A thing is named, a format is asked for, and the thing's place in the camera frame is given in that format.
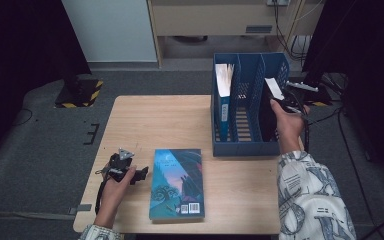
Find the yellow and black tape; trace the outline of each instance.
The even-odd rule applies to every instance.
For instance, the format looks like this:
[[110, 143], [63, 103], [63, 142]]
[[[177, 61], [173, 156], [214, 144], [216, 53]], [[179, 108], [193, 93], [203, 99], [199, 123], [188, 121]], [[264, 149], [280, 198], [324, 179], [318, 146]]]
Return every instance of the yellow and black tape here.
[[307, 101], [305, 102], [307, 106], [317, 106], [317, 107], [326, 107], [332, 105], [331, 102], [316, 102], [316, 101]]
[[104, 81], [99, 80], [96, 82], [96, 85], [94, 86], [94, 89], [92, 93], [90, 94], [89, 101], [87, 102], [63, 102], [55, 104], [55, 107], [57, 108], [75, 108], [75, 107], [90, 107], [95, 103], [96, 98], [99, 95], [99, 91], [101, 90], [101, 86]]

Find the blue book cover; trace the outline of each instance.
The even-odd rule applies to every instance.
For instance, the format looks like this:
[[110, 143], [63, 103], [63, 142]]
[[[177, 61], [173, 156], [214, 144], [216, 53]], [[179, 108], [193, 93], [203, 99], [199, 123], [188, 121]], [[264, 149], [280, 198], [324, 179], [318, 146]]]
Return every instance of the blue book cover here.
[[229, 102], [230, 102], [230, 97], [221, 97], [220, 95], [218, 96], [218, 102], [219, 102], [219, 136], [220, 136], [220, 141], [227, 141], [227, 137], [229, 135]]
[[204, 218], [200, 149], [156, 149], [151, 185], [151, 220]]
[[218, 90], [218, 125], [220, 141], [227, 141], [229, 135], [230, 86], [234, 67], [232, 64], [216, 64], [215, 73]]

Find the blue plastic crate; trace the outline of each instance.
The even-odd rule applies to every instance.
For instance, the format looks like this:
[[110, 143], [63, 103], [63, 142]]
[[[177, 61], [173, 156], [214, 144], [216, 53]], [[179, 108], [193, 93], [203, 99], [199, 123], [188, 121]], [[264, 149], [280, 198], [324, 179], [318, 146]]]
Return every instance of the blue plastic crate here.
[[[221, 141], [218, 134], [218, 90], [215, 64], [234, 64], [229, 104], [229, 134]], [[274, 77], [282, 87], [289, 75], [283, 53], [220, 53], [214, 55], [211, 121], [214, 156], [276, 156], [277, 141], [264, 142], [259, 113], [264, 78]]]

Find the table top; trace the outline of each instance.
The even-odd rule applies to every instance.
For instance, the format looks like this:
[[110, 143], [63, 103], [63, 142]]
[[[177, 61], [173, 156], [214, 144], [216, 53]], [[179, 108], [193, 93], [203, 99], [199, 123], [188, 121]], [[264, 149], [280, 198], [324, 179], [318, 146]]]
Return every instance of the table top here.
[[[120, 96], [115, 100], [91, 169], [74, 230], [95, 219], [102, 169], [121, 147], [135, 153], [132, 165], [149, 166], [146, 180], [129, 186], [114, 230], [121, 233], [278, 234], [278, 157], [213, 157], [210, 95]], [[199, 148], [206, 215], [204, 219], [153, 222], [149, 202], [154, 152], [157, 148]]]

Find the sleeve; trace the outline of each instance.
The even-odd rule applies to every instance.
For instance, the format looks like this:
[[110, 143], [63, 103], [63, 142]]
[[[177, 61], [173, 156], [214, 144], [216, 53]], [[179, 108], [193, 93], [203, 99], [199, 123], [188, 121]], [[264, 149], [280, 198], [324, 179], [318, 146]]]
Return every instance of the sleeve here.
[[80, 240], [123, 240], [123, 235], [112, 229], [88, 225], [80, 236]]
[[356, 239], [354, 225], [329, 169], [304, 151], [278, 164], [279, 239]]

